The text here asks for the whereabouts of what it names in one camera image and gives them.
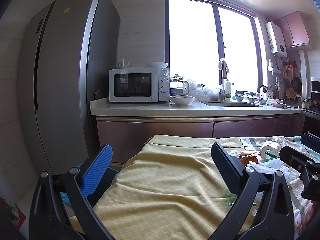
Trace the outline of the orange peel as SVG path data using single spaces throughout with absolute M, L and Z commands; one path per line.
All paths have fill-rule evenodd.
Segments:
M 258 163 L 258 159 L 256 158 L 256 157 L 250 157 L 250 158 L 248 158 L 247 159 L 247 163 L 249 163 L 249 162 L 253 162 L 253 163 Z

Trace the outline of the dark brown snack wrapper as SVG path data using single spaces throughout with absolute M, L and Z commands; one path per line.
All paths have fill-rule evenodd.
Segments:
M 239 159 L 245 159 L 245 158 L 253 158 L 253 157 L 257 157 L 260 155 L 260 152 L 259 151 L 241 151 L 239 153 L 239 156 L 238 158 Z

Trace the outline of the paper cup with blue dots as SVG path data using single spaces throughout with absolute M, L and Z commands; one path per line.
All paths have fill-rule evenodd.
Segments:
M 260 150 L 260 156 L 264 160 L 267 158 L 267 153 L 270 153 L 275 158 L 279 157 L 279 153 L 282 146 L 280 143 L 275 141 L 266 141 L 263 143 L 261 150 Z

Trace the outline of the teal plastic trash bin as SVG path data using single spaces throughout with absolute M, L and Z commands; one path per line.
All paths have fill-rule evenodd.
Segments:
M 98 200 L 103 196 L 104 192 L 112 185 L 112 180 L 117 174 L 118 171 L 111 167 L 108 167 L 106 169 L 104 175 L 99 181 L 99 184 L 95 188 L 95 191 L 86 197 L 87 201 L 89 202 L 92 208 L 97 204 Z M 64 204 L 72 208 L 67 193 L 60 192 L 58 196 Z

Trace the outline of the red trash pile on floor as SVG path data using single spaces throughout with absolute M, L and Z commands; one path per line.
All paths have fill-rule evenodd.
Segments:
M 6 201 L 1 198 L 1 207 L 4 209 L 7 217 L 12 221 L 18 230 L 26 220 L 25 214 L 20 210 L 20 208 L 12 201 Z

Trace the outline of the kitchen counter with cabinets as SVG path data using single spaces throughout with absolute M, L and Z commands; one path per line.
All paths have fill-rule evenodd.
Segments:
M 192 138 L 300 135 L 304 116 L 298 108 L 276 108 L 239 102 L 90 103 L 99 142 L 113 148 L 113 163 L 127 162 L 157 134 Z

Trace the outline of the kitchen faucet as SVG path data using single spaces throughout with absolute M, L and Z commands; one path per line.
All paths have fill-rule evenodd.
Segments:
M 227 62 L 224 58 L 220 59 L 218 63 L 218 69 L 221 71 L 221 77 L 220 77 L 220 82 L 221 82 L 221 89 L 220 89 L 220 100 L 224 101 L 225 99 L 230 100 L 231 94 L 225 94 L 225 89 L 224 89 L 224 83 L 225 80 L 228 79 L 228 73 L 229 73 L 229 68 L 227 65 Z

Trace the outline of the white water heater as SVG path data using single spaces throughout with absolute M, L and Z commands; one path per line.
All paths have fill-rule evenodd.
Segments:
M 268 33 L 271 53 L 279 57 L 287 57 L 285 41 L 281 28 L 272 21 L 267 22 L 265 25 Z

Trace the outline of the pink upper cabinet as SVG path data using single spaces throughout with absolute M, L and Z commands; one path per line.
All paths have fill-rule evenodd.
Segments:
M 287 48 L 310 45 L 310 38 L 299 11 L 273 21 L 281 28 Z

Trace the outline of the white bowl on counter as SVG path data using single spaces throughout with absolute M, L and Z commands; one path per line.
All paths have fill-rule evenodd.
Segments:
M 170 101 L 172 101 L 177 106 L 188 106 L 195 100 L 194 96 L 189 95 L 172 95 L 170 96 Z

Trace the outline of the glass electric kettle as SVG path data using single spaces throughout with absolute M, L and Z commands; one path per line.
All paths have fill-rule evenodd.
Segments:
M 187 95 L 189 90 L 189 82 L 183 76 L 176 73 L 170 78 L 170 95 Z

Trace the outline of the white microwave oven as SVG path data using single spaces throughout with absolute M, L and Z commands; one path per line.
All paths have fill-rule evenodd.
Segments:
M 109 70 L 110 102 L 168 102 L 170 69 L 134 67 Z

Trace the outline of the silver refrigerator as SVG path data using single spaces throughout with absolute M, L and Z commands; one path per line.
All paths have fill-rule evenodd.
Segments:
M 108 96 L 120 16 L 111 0 L 55 0 L 25 33 L 18 106 L 38 173 L 67 172 L 100 148 L 90 103 Z

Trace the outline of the white bowl on microwave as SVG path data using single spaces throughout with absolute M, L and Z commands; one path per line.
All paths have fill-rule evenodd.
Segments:
M 168 64 L 166 62 L 150 62 L 147 63 L 146 66 L 152 68 L 167 68 Z

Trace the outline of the window frame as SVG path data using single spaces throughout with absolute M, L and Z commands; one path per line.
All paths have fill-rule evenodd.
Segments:
M 205 0 L 164 0 L 164 17 L 164 59 L 171 74 L 217 88 L 224 59 L 236 90 L 259 91 L 263 68 L 254 16 Z

